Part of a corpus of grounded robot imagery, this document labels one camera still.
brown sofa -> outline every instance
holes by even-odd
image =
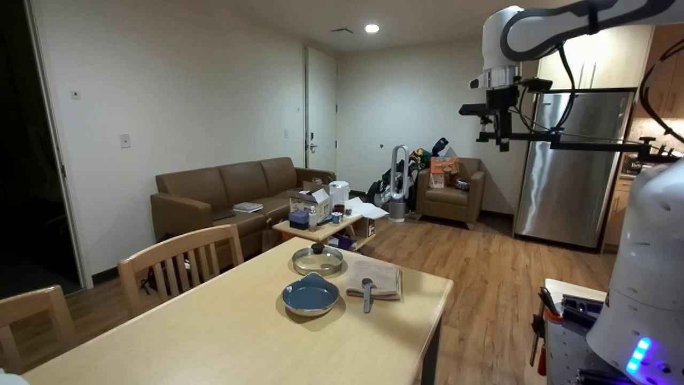
[[[416,185],[416,215],[459,220],[472,228],[486,197],[484,162],[479,158],[459,158],[458,178],[469,181],[469,191],[451,187],[430,189],[430,172],[422,172]]]
[[[288,197],[303,181],[335,180],[332,172],[296,169],[290,158],[264,158],[156,175],[158,193],[150,197],[156,240],[209,224],[238,224],[241,252],[261,252],[263,228],[288,216]],[[263,212],[236,215],[236,203],[263,203]],[[221,252],[221,268],[230,254]]]

cable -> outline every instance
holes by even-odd
[[[570,99],[568,99],[568,103],[565,106],[565,111],[562,111],[560,120],[555,122],[555,127],[554,127],[549,132],[560,132],[560,131],[562,131],[562,125],[568,120],[568,115],[570,115],[570,111],[573,111],[574,91],[578,91],[578,87],[574,87],[574,74],[573,74],[573,70],[570,70],[568,58],[565,56],[565,46],[562,46],[562,43],[558,46],[558,56],[560,56],[560,62],[562,62],[565,73],[567,73],[568,80],[570,80]]]
[[[684,39],[676,41],[669,50],[663,52],[663,56],[646,70],[642,85],[638,85],[638,103],[644,107],[644,111],[656,122],[660,125],[660,128],[665,131],[665,134],[676,137],[680,144],[684,144],[684,137],[680,132],[676,132],[659,114],[656,110],[650,106],[650,80],[656,73],[656,68],[667,62],[669,58],[678,56],[680,52],[684,52]]]
[[[528,128],[528,132],[536,132],[534,127],[541,128],[541,131],[547,131],[542,125],[534,122],[533,115],[522,114],[522,103],[523,103],[523,99],[525,99],[528,87],[531,87],[531,85],[522,85],[516,114],[519,115],[519,122]]]

refrigerator door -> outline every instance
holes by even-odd
[[[562,139],[622,141],[633,96],[633,91],[578,91]],[[542,94],[536,122],[554,127],[567,100],[568,93]],[[597,248],[617,158],[617,151],[551,149],[547,141],[531,141],[516,234]]]

red object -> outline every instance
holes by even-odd
[[[562,317],[555,317],[554,312],[545,310],[542,317],[549,320],[549,323],[562,323]]]
[[[538,377],[547,377],[547,350],[541,347],[538,361],[536,361]]]

ceiling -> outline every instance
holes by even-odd
[[[476,39],[503,6],[549,6],[565,0],[225,0],[238,14],[332,53],[373,52]],[[379,35],[365,35],[373,21]]]

